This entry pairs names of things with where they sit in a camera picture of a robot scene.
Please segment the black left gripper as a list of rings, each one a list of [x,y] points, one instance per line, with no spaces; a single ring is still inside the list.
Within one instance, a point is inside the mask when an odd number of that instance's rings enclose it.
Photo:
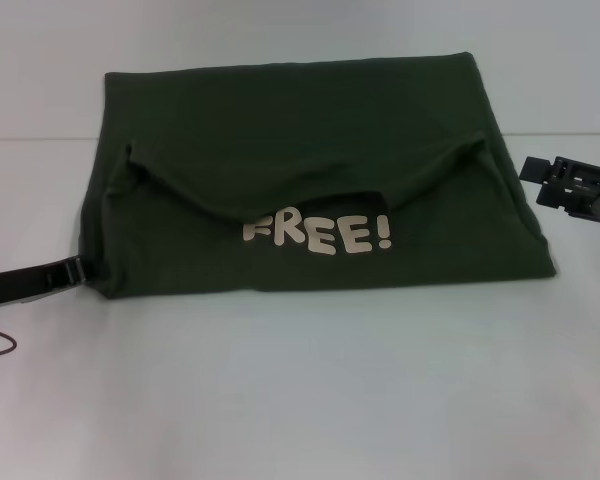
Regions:
[[[22,303],[47,293],[84,285],[88,280],[84,262],[73,256],[53,264],[0,272],[0,306]]]

